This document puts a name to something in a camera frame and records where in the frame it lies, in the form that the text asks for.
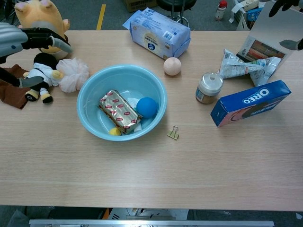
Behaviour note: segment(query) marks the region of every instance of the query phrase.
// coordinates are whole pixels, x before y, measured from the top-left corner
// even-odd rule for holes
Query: stuffed toy
[[[28,101],[36,101],[41,96],[44,104],[51,103],[53,97],[49,94],[50,86],[58,86],[59,81],[64,77],[63,73],[56,70],[58,61],[48,53],[39,53],[34,58],[34,68],[30,72],[23,74],[26,78],[42,77],[43,82],[37,84],[25,93],[25,98]]]
[[[15,5],[15,12],[21,24],[19,28],[45,27],[68,41],[64,33],[70,28],[70,21],[68,19],[62,20],[57,7],[50,0],[18,2]],[[68,54],[51,46],[49,49],[41,49],[41,51],[54,55],[58,60]]]

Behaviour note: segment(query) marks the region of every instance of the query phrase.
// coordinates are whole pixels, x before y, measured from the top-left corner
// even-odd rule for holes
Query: yellow ball
[[[114,127],[109,130],[109,134],[112,136],[121,136],[121,131],[117,127]]]

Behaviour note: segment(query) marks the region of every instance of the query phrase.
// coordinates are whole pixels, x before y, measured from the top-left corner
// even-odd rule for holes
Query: tissue pack
[[[214,106],[211,117],[214,123],[220,127],[271,110],[290,93],[286,84],[278,80],[224,96]]]
[[[135,43],[163,59],[179,57],[189,46],[190,28],[146,8],[134,13],[123,26]]]

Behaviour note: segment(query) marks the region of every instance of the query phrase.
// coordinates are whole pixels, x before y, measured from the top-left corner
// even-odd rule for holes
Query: wrapped snack bar
[[[123,99],[116,90],[110,90],[100,99],[99,108],[125,134],[133,131],[141,120],[141,116]]]

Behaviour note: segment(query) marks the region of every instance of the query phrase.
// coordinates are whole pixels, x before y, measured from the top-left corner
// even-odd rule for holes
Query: gold binder clip
[[[169,137],[171,137],[171,138],[177,140],[178,137],[179,137],[179,134],[177,133],[178,130],[179,130],[179,128],[178,128],[177,126],[174,126],[174,127],[172,128],[172,130],[169,130],[167,136],[169,136]]]

